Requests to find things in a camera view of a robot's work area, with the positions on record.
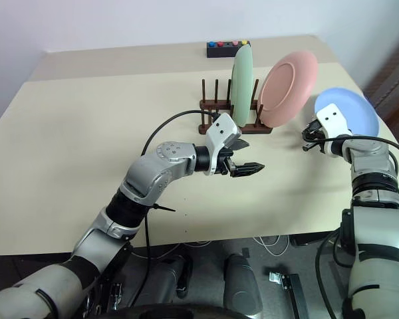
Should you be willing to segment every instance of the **plate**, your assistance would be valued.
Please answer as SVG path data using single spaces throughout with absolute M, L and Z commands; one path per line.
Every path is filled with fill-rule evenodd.
M 319 94 L 315 101 L 315 113 L 331 103 L 340 109 L 353 134 L 378 135 L 378 116 L 366 98 L 346 88 L 329 88 Z
M 263 104 L 260 120 L 276 128 L 294 118 L 305 105 L 318 75 L 318 61 L 309 51 L 284 56 L 269 72 L 257 105 Z
M 253 94 L 253 53 L 249 45 L 242 46 L 235 55 L 231 80 L 233 121 L 241 127 L 247 123 Z

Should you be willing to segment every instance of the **black cable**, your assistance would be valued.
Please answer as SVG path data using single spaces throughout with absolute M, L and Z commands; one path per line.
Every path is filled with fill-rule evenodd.
M 175 120 L 176 118 L 179 118 L 180 116 L 186 115 L 186 114 L 193 114 L 193 113 L 199 113 L 199 114 L 205 114 L 205 115 L 211 115 L 213 116 L 213 119 L 216 119 L 216 117 L 219 115 L 217 112 L 208 112 L 208 111 L 202 111 L 202 110 L 189 110 L 189 111 L 184 111 L 184 112 L 180 112 L 177 113 L 176 115 L 172 116 L 171 118 L 169 118 L 168 120 L 166 120 L 165 122 L 163 122 L 160 126 L 158 126 L 155 131 L 152 132 L 151 136 L 148 138 L 148 140 L 145 143 L 144 149 L 142 150 L 142 153 L 140 154 L 141 156 L 145 155 L 146 150 L 148 149 L 149 144 L 151 143 L 152 139 L 154 138 L 155 135 L 157 135 L 157 133 L 167 124 L 169 124 L 172 120 Z M 146 238 L 146 274 L 144 277 L 144 280 L 142 281 L 142 284 L 140 285 L 140 288 L 138 289 L 133 302 L 132 302 L 132 306 L 136 303 L 137 299 L 140 296 L 140 293 L 142 292 L 143 288 L 145 287 L 146 281 L 148 279 L 149 276 L 149 272 L 150 272 L 150 264 L 151 264 L 151 246 L 150 246 L 150 241 L 149 241 L 149 230 L 148 230 L 148 215 L 145 215 L 145 220 L 144 220 L 144 224 L 145 224 L 145 238 Z
M 329 233 L 324 240 L 322 241 L 321 245 L 319 245 L 316 257 L 315 257 L 315 272 L 317 274 L 317 281 L 318 281 L 318 286 L 319 286 L 319 291 L 321 292 L 322 299 L 324 300 L 325 307 L 327 308 L 327 311 L 331 317 L 331 319 L 337 319 L 334 313 L 333 308 L 331 307 L 330 301 L 328 299 L 327 293 L 325 292 L 324 285 L 322 283 L 322 278 L 321 278 L 321 268 L 320 268 L 320 261 L 321 261 L 321 255 L 322 255 L 322 250 L 324 249 L 325 244 L 333 237 L 335 234 L 338 233 L 338 229 L 335 231 L 332 231 Z
M 21 275 L 21 272 L 19 271 L 18 265 L 16 265 L 15 256 L 11 256 L 11 260 L 12 260 L 13 267 L 15 267 L 15 271 L 16 271 L 18 277 L 19 277 L 19 280 L 22 280 L 23 277 L 22 277 L 22 275 Z
M 337 235 L 336 235 L 336 237 L 334 239 L 334 245 L 332 246 L 332 257 L 334 259 L 334 262 L 340 267 L 352 268 L 352 265 L 342 263 L 341 261 L 339 261 L 339 259 L 337 257 L 337 241 L 338 241 L 338 238 L 340 238 L 340 233 L 337 233 Z
M 156 130 L 151 134 L 151 136 L 148 138 L 148 140 L 145 143 L 144 149 L 142 150 L 142 155 L 145 155 L 146 150 L 148 149 L 149 144 L 151 143 L 152 139 L 154 138 L 155 135 L 157 135 L 157 133 L 167 124 L 169 124 L 172 120 L 179 118 L 180 116 L 186 115 L 186 114 L 193 114 L 193 113 L 199 113 L 199 114 L 206 114 L 206 115 L 211 115 L 213 117 L 217 116 L 218 113 L 215 112 L 208 112 L 208 111 L 201 111 L 201 110 L 190 110 L 190 111 L 185 111 L 185 112 L 180 112 L 177 113 L 175 116 L 172 116 L 171 118 L 169 118 L 168 120 L 166 120 L 163 124 L 161 124 L 160 126 L 158 126 L 156 128 Z
M 302 135 L 303 135 L 304 141 L 306 141 L 308 143 L 322 143 L 322 142 L 345 141 L 345 140 L 372 140 L 372 141 L 386 143 L 386 144 L 391 145 L 399 150 L 399 144 L 396 144 L 396 143 L 386 140 L 384 138 L 376 138 L 374 136 L 341 136 L 338 138 L 323 138 L 323 139 L 319 139 L 319 140 L 311 140 L 306 137 L 305 131 L 303 131 Z
M 396 156 L 391 151 L 388 151 L 388 155 L 390 155 L 390 157 L 392 158 L 393 164 L 394 164 L 394 171 L 396 172 L 396 175 L 398 175 L 398 173 L 399 173 L 398 159 L 396 158 Z

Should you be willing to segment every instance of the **blue plate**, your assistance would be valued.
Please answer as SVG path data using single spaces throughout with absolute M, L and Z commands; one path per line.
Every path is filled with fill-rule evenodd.
M 377 136 L 380 130 L 375 109 L 368 100 L 346 88 L 329 88 L 315 101 L 315 113 L 334 103 L 346 118 L 353 134 Z

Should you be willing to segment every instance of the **pink plate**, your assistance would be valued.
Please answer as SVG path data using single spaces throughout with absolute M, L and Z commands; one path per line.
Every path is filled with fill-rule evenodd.
M 318 61 L 309 51 L 297 51 L 282 58 L 261 87 L 257 105 L 263 104 L 260 120 L 276 128 L 294 118 L 306 101 L 318 75 Z

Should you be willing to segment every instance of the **wire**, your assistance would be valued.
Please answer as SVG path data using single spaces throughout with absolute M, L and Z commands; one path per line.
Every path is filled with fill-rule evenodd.
M 345 140 L 372 140 L 372 141 L 386 143 L 386 144 L 391 145 L 399 150 L 399 144 L 396 144 L 396 143 L 386 140 L 384 138 L 376 138 L 374 136 L 340 136 L 338 138 L 323 138 L 323 139 L 318 139 L 318 140 L 311 140 L 306 137 L 306 132 L 303 131 L 302 135 L 303 135 L 304 141 L 309 142 L 309 143 L 321 143 L 321 142 L 333 142 L 333 141 L 345 141 Z
M 23 280 L 21 272 L 19 271 L 18 265 L 16 264 L 15 256 L 11 256 L 13 267 L 15 267 L 15 271 L 19 277 L 19 280 Z
M 154 132 L 152 132 L 151 136 L 148 138 L 148 140 L 145 143 L 144 149 L 142 150 L 141 155 L 145 155 L 146 150 L 148 149 L 149 144 L 151 143 L 152 139 L 154 138 L 155 135 L 167 124 L 169 124 L 172 120 L 175 120 L 176 118 L 179 118 L 180 116 L 186 115 L 186 114 L 193 114 L 193 113 L 199 113 L 199 114 L 207 114 L 211 116 L 217 116 L 218 113 L 213 113 L 213 112 L 208 112 L 208 111 L 201 111 L 201 110 L 190 110 L 190 111 L 185 111 L 185 112 L 180 112 L 177 113 L 176 115 L 172 116 L 168 120 L 166 120 L 163 124 L 158 126 Z
M 269 250 L 268 247 L 269 247 L 269 246 L 276 245 L 276 243 L 279 241 L 279 238 L 280 238 L 280 236 L 278 236 L 277 240 L 276 240 L 275 242 L 271 243 L 271 244 L 265 244 L 265 242 L 263 241 L 263 238 L 262 238 L 262 237 L 259 237 L 260 241 L 258 241 L 256 238 L 253 237 L 253 239 L 254 239 L 254 241 L 255 241 L 256 243 L 258 243 L 259 245 L 265 247 L 266 251 L 267 251 L 269 254 L 271 254 L 272 256 L 274 256 L 274 257 L 282 256 L 282 255 L 287 251 L 287 249 L 288 249 L 288 247 L 289 247 L 289 245 L 290 245 L 290 240 L 289 240 L 288 235 L 287 235 L 287 244 L 285 245 L 284 249 L 283 249 L 279 254 L 273 253 L 272 251 Z
M 208 112 L 208 111 L 203 111 L 203 110 L 189 110 L 189 111 L 184 111 L 184 112 L 180 112 L 177 113 L 176 115 L 172 116 L 171 118 L 169 118 L 168 120 L 166 120 L 165 122 L 163 122 L 160 126 L 158 126 L 155 131 L 152 132 L 152 134 L 150 135 L 150 137 L 148 138 L 148 140 L 145 143 L 144 149 L 142 150 L 142 153 L 140 154 L 141 156 L 145 155 L 146 150 L 148 149 L 149 144 L 151 143 L 152 139 L 154 138 L 155 135 L 157 135 L 157 133 L 167 124 L 169 124 L 172 120 L 175 120 L 176 118 L 179 118 L 180 116 L 186 115 L 186 114 L 194 114 L 194 113 L 199 113 L 199 114 L 206 114 L 206 115 L 211 115 L 213 116 L 213 118 L 215 118 L 218 113 L 215 112 Z M 143 288 L 145 287 L 146 281 L 148 279 L 149 276 L 149 272 L 150 272 L 150 264 L 151 264 L 151 246 L 150 246 L 150 241 L 149 241 L 149 230 L 148 230 L 148 215 L 145 215 L 145 219 L 144 219 L 144 224 L 145 224 L 145 238 L 146 238 L 146 273 L 145 273 L 145 277 L 144 280 L 142 281 L 142 284 L 140 285 L 134 299 L 132 302 L 132 306 L 136 303 L 137 299 L 140 296 L 141 291 L 143 290 Z
M 396 172 L 396 175 L 399 173 L 399 163 L 398 160 L 396 159 L 396 156 L 391 152 L 388 151 L 388 155 L 392 158 L 393 164 L 394 164 L 394 171 Z
M 167 256 L 168 254 L 174 252 L 179 246 L 180 246 L 180 244 L 176 244 L 176 245 L 175 245 L 173 248 L 171 248 L 168 252 L 166 252 L 166 253 L 164 253 L 164 254 L 162 254 L 162 255 L 160 255 L 160 256 L 157 256 L 157 257 L 151 257 L 151 259 L 152 259 L 152 260 L 161 259 L 162 257 L 165 257 L 165 256 Z M 132 253 L 132 255 L 134 255 L 134 256 L 136 256 L 136 257 L 138 257 L 138 258 L 141 258 L 141 259 L 148 259 L 147 256 L 142 256 L 142 255 L 138 255 L 138 254 L 135 254 L 135 253 Z
M 329 302 L 327 293 L 325 292 L 324 285 L 322 283 L 322 278 L 321 278 L 321 268 L 320 268 L 320 261 L 321 261 L 321 255 L 322 255 L 322 250 L 324 249 L 325 244 L 334 236 L 338 233 L 339 228 L 337 228 L 335 231 L 332 231 L 329 233 L 322 243 L 319 245 L 316 257 L 315 257 L 315 272 L 317 274 L 317 281 L 318 281 L 318 286 L 319 286 L 319 291 L 321 292 L 322 299 L 324 300 L 325 307 L 327 308 L 327 311 L 331 317 L 331 319 L 336 319 L 335 313 L 333 308 L 331 307 L 331 304 Z
M 337 235 L 336 235 L 336 237 L 335 237 L 335 239 L 334 239 L 334 244 L 333 244 L 333 246 L 332 246 L 332 257 L 333 257 L 333 259 L 334 259 L 334 262 L 335 262 L 338 266 L 340 266 L 340 267 L 343 267 L 343 268 L 352 268 L 352 265 L 342 263 L 341 261 L 339 261 L 339 259 L 338 259 L 338 257 L 337 257 L 337 241 L 338 241 L 338 238 L 340 238 L 340 233 L 337 233 Z
M 279 239 L 281 238 L 281 236 L 277 236 L 277 238 L 275 239 L 275 241 L 273 242 L 273 243 L 271 243 L 271 244 L 266 244 L 266 245 L 263 245 L 260 241 L 258 241 L 255 237 L 253 237 L 253 239 L 254 239 L 254 241 L 257 243 L 257 244 L 259 244 L 259 245 L 261 245 L 261 246 L 266 246 L 266 247 L 271 247 L 271 246 L 275 246 L 278 242 L 279 242 Z
M 199 245 L 199 246 L 195 246 L 195 245 L 190 245 L 190 244 L 184 243 L 185 246 L 188 246 L 188 247 L 191 247 L 191 248 L 201 248 L 201 247 L 208 246 L 210 244 L 211 244 L 211 241 L 206 241 L 205 243 L 203 243 L 202 245 Z

